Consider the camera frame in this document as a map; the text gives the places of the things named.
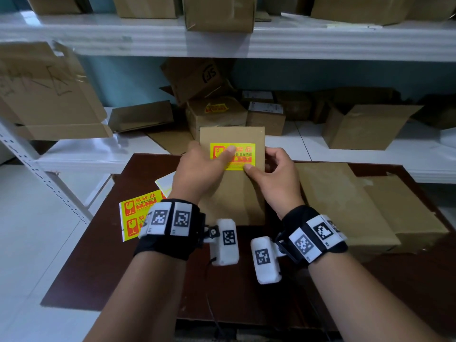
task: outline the floor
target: floor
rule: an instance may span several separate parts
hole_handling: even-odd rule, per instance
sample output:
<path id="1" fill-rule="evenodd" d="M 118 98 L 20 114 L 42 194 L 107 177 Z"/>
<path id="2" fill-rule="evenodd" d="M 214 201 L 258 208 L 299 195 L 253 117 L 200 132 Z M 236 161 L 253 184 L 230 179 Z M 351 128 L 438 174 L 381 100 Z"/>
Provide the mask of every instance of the floor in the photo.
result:
<path id="1" fill-rule="evenodd" d="M 61 178 L 82 201 L 100 180 L 93 174 Z M 87 226 L 24 166 L 0 166 L 0 187 L 0 341 L 82 341 L 98 312 L 40 302 Z M 422 188 L 456 226 L 455 186 Z"/>

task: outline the forearm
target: forearm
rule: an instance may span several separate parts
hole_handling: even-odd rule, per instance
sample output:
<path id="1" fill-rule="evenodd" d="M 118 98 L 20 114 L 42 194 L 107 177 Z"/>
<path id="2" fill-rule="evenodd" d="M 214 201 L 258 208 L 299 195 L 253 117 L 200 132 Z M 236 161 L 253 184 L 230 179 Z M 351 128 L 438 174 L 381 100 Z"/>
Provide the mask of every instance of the forearm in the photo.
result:
<path id="1" fill-rule="evenodd" d="M 444 341 L 349 253 L 328 253 L 309 272 L 344 341 Z"/>
<path id="2" fill-rule="evenodd" d="M 137 254 L 84 341 L 171 341 L 185 265 L 157 252 Z"/>

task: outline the person's right arm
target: person's right arm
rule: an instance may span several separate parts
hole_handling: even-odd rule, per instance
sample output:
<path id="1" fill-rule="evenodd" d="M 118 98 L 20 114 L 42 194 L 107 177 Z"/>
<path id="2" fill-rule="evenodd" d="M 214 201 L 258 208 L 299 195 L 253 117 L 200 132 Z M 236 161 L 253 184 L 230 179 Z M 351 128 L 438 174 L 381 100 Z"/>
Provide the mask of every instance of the person's right arm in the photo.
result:
<path id="1" fill-rule="evenodd" d="M 272 173 L 244 167 L 280 219 L 304 205 L 293 161 L 280 148 L 266 148 L 277 167 Z M 326 253 L 309 272 L 346 342 L 445 341 L 377 281 L 349 253 Z"/>

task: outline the person's right hand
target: person's right hand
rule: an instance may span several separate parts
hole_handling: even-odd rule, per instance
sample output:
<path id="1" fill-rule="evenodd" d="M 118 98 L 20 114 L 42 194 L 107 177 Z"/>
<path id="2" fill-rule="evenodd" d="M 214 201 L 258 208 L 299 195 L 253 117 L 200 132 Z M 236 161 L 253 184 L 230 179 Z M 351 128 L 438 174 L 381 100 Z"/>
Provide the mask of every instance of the person's right hand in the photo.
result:
<path id="1" fill-rule="evenodd" d="M 295 207 L 304 205 L 300 192 L 299 176 L 295 164 L 282 148 L 266 148 L 266 154 L 277 167 L 272 173 L 264 173 L 246 164 L 247 175 L 258 183 L 268 204 L 282 220 Z"/>

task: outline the person's left arm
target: person's left arm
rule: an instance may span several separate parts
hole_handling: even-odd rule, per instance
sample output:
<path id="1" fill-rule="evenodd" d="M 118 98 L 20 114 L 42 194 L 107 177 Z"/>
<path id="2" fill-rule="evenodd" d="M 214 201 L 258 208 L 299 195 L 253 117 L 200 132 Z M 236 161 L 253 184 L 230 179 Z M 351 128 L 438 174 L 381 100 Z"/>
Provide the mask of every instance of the person's left arm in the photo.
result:
<path id="1" fill-rule="evenodd" d="M 180 159 L 168 198 L 197 205 L 220 180 L 234 152 L 235 147 L 229 147 L 210 160 L 197 142 L 191 142 Z M 188 256 L 176 258 L 155 251 L 136 254 L 84 342 L 172 341 Z"/>

